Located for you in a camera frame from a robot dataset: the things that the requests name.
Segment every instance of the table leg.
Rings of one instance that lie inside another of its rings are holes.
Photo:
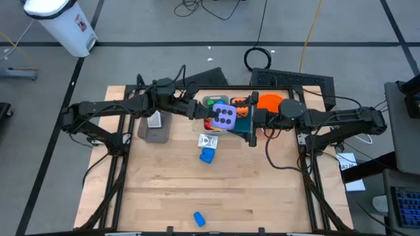
[[[386,168],[391,168],[393,170],[397,169],[394,151],[344,170],[343,181],[344,183],[349,183],[368,176],[373,176],[382,173]]]

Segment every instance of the black metal frame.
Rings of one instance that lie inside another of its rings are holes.
[[[130,94],[134,91],[134,94],[139,94],[140,90],[142,90],[143,88],[138,85],[127,85],[125,87],[125,92],[124,92],[124,100],[128,99],[130,97]],[[226,86],[226,85],[208,85],[208,86],[200,86],[199,88],[200,90],[286,90],[288,91],[289,97],[291,99],[294,99],[294,91],[295,91],[295,87],[270,87],[270,86],[248,86],[248,85],[230,85],[230,86]],[[305,98],[304,98],[304,94],[301,92],[299,93],[299,100],[304,103],[305,102]],[[133,129],[134,129],[134,117],[130,117],[130,121],[129,121],[129,127],[128,127],[128,131],[124,132],[125,134],[130,134],[131,137],[133,136]],[[121,115],[119,118],[119,124],[118,124],[118,134],[122,135],[123,134],[123,130],[124,130],[124,122],[125,122],[125,115]],[[295,132],[296,135],[301,133],[301,130],[299,130],[298,127],[295,128]],[[298,139],[296,139],[297,145],[298,145],[298,151],[299,151],[299,157],[301,160],[301,166],[303,169],[305,169],[305,167],[307,167],[306,165],[306,161],[305,161],[305,157],[306,157],[306,146],[299,144]],[[129,160],[129,151],[130,151],[130,147],[131,147],[131,142],[128,142],[127,144],[127,148],[123,153],[120,153],[121,155],[113,155],[112,157],[112,161],[111,161],[111,165],[110,165],[110,171],[109,171],[109,175],[108,175],[108,181],[106,184],[106,192],[105,192],[105,200],[100,204],[100,206],[98,207],[98,209],[96,210],[97,212],[101,212],[102,214],[99,215],[99,217],[96,218],[91,218],[89,219],[89,221],[83,225],[81,228],[79,229],[75,229],[75,231],[67,231],[67,232],[56,232],[56,233],[49,233],[48,235],[104,235],[105,233],[111,233],[111,232],[118,232],[117,231],[117,227],[118,227],[118,220],[119,220],[119,213],[121,210],[121,201],[122,201],[122,196],[123,196],[123,190],[124,190],[124,181],[125,181],[125,174],[126,174],[126,170],[127,170],[127,164],[128,164],[128,160]],[[119,158],[122,158],[122,164],[121,164],[121,170],[119,173],[119,176],[117,178],[116,181],[114,181],[115,178],[115,173],[116,173],[116,168],[117,168],[117,162]],[[311,230],[312,232],[310,233],[323,233],[324,235],[374,235],[374,234],[365,234],[365,233],[356,233],[353,231],[332,231],[329,225],[329,217],[327,215],[326,210],[324,210],[323,208],[320,208],[320,212],[321,212],[321,216],[322,216],[322,222],[323,222],[323,229],[319,229],[318,225],[317,225],[317,220],[316,220],[316,215],[315,215],[315,208],[314,208],[314,204],[313,204],[313,199],[312,199],[312,192],[311,192],[311,188],[313,189],[314,187],[319,191],[320,195],[318,196],[321,198],[324,198],[324,193],[323,193],[323,189],[322,189],[322,181],[320,178],[320,173],[319,173],[319,168],[318,168],[318,163],[316,158],[314,159],[314,164],[312,165],[313,168],[313,173],[314,173],[314,180],[315,180],[315,185],[316,186],[307,186],[306,184],[304,185],[304,189],[305,189],[305,195],[306,195],[306,203],[307,203],[307,207],[308,207],[308,217],[310,220],[310,225],[311,225]],[[113,218],[112,218],[112,225],[111,228],[105,228],[105,222],[106,222],[106,218],[107,218],[107,213],[108,213],[108,207],[109,207],[109,202],[111,201],[111,199],[114,197],[114,195],[116,194],[116,200],[115,200],[115,208],[114,208],[114,213],[113,213]],[[99,225],[98,225],[98,229],[93,229],[93,227],[95,226],[96,222],[99,220]],[[166,232],[142,232],[141,235],[208,235],[209,233],[197,233],[197,232],[191,232],[191,233],[187,233],[187,232],[182,232],[182,233],[178,233],[178,232],[174,232],[173,231],[173,227],[168,226],[167,231]],[[285,235],[285,233],[265,233],[264,228],[260,228],[258,233],[219,233],[218,235],[257,235],[258,236],[263,236],[263,235]]]

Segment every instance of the blue block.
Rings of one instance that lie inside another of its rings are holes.
[[[215,156],[215,150],[212,148],[204,147],[201,151],[201,155],[199,158],[204,161],[205,163],[211,163],[213,157]]]
[[[199,212],[194,213],[194,219],[196,219],[198,226],[201,227],[205,225],[204,217]]]

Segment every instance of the yellow cable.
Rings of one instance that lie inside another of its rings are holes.
[[[0,34],[16,49],[18,50],[20,53],[22,53],[22,55],[24,56],[24,58],[31,64],[33,64],[35,67],[37,67],[37,64],[22,50],[20,49],[17,45],[15,45],[2,31],[0,31]],[[25,69],[33,69],[33,70],[38,70],[37,68],[25,68]]]
[[[306,41],[304,42],[304,45],[303,45],[302,56],[301,56],[301,65],[299,66],[299,73],[302,73],[302,64],[303,64],[303,58],[305,57],[306,45],[308,44],[310,35],[312,35],[312,30],[314,29],[315,23],[318,19],[318,15],[320,14],[322,1],[323,0],[320,0],[320,3],[318,4],[318,10],[316,10],[315,18],[312,21],[312,25],[310,26],[308,37],[306,38]]]

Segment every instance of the white trash can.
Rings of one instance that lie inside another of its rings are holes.
[[[27,0],[24,10],[73,56],[88,56],[98,40],[77,0]]]

